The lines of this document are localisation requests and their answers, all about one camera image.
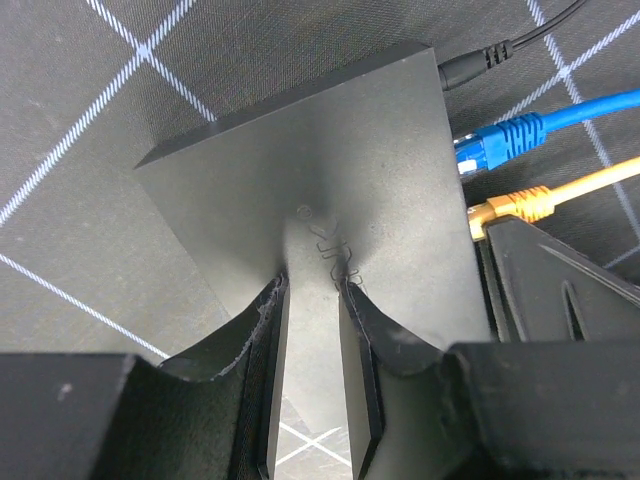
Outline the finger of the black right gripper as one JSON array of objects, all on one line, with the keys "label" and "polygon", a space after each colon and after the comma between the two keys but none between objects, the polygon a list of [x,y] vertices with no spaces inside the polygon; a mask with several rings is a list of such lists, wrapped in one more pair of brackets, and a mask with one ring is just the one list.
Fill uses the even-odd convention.
[{"label": "finger of the black right gripper", "polygon": [[492,335],[501,342],[639,338],[639,288],[523,220],[477,243]]}]

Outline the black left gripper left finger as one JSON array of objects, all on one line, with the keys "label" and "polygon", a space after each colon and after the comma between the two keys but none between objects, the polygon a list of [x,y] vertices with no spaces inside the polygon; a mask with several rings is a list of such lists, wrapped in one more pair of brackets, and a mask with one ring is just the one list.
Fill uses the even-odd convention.
[{"label": "black left gripper left finger", "polygon": [[235,318],[159,366],[129,360],[91,478],[273,478],[288,319],[281,272]]}]

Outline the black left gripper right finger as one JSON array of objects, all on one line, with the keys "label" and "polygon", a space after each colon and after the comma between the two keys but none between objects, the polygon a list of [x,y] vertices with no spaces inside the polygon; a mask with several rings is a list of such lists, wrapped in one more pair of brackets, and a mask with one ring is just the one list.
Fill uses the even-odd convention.
[{"label": "black left gripper right finger", "polygon": [[354,478],[479,478],[474,418],[442,352],[351,282],[339,329]]}]

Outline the black network switch box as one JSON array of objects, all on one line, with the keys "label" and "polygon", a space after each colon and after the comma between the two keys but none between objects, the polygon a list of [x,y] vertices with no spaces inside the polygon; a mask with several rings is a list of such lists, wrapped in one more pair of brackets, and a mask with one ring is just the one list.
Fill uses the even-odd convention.
[{"label": "black network switch box", "polygon": [[230,315],[290,282],[284,393],[346,421],[339,285],[427,343],[490,339],[434,51],[403,42],[157,145],[136,175]]}]

